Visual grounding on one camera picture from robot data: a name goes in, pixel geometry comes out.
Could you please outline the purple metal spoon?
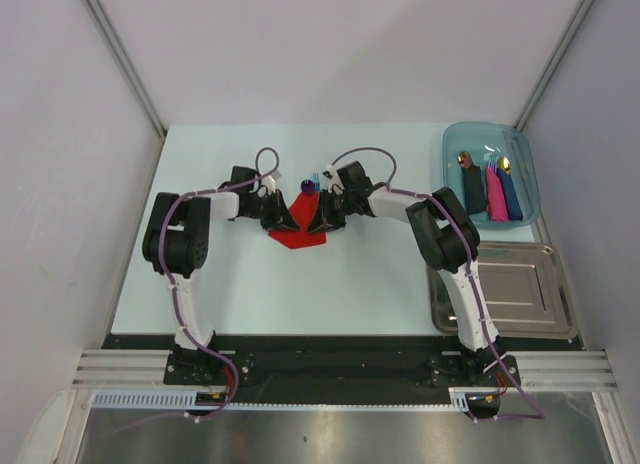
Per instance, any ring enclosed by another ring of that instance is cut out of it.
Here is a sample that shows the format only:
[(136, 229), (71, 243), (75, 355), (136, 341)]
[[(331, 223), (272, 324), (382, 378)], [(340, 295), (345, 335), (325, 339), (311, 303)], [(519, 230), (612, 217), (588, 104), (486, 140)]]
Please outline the purple metal spoon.
[(301, 182), (301, 191), (306, 195), (313, 195), (315, 192), (315, 185), (311, 180), (303, 180)]

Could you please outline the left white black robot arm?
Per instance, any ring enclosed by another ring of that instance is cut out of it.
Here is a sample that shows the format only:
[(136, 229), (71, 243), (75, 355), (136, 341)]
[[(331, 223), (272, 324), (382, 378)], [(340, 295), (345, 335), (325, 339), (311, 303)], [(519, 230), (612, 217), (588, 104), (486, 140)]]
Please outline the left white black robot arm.
[(199, 383), (214, 381), (221, 371), (220, 358), (206, 350), (215, 331), (196, 291), (196, 273), (209, 253), (211, 224), (241, 217), (258, 221), (267, 232), (299, 231), (276, 186), (278, 178), (276, 168), (261, 174), (235, 166), (231, 178), (216, 188), (156, 195), (142, 254), (168, 281), (176, 323), (175, 350), (189, 356), (185, 369)]

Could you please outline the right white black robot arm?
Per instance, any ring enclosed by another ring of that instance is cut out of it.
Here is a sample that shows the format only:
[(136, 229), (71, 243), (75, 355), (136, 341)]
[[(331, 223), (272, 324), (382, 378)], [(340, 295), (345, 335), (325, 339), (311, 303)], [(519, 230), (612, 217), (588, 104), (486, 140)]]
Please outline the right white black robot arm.
[(506, 361), (482, 290), (479, 232), (455, 193), (447, 187), (422, 194), (373, 183), (357, 161), (327, 170), (325, 176), (329, 185), (319, 193), (307, 232), (341, 229), (353, 214), (408, 224), (427, 267), (445, 284), (457, 336), (467, 354), (461, 360), (463, 377), (473, 385), (484, 385), (498, 375), (518, 387), (517, 367)]

